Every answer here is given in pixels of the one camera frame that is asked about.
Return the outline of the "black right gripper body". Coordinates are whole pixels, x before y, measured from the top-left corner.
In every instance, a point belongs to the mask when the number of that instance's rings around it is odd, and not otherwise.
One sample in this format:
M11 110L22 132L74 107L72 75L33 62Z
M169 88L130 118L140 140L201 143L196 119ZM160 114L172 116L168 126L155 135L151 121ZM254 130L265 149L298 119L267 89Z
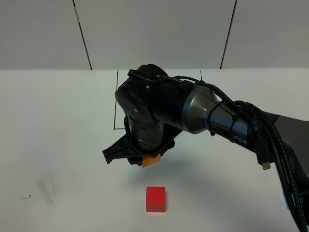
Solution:
M107 163L127 159L131 165L141 166L146 157L155 159L172 149L180 134L179 128L161 121L136 122L130 116L125 116L124 126L125 135L102 151Z

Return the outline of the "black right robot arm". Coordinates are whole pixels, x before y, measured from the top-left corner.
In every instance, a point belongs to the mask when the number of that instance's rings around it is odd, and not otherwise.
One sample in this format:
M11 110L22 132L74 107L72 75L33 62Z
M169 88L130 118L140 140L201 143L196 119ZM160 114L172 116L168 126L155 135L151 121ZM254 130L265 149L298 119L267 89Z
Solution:
M163 155L174 147L182 131L209 131L250 151L261 151L259 163L268 157L266 132L275 126L284 145L291 149L288 159L297 181L309 182L309 124L307 121L257 112L253 105L235 103L219 88L185 76L168 76L148 64L129 70L128 78L115 92L125 113L126 133L103 151L105 160L127 159L141 165L144 156Z

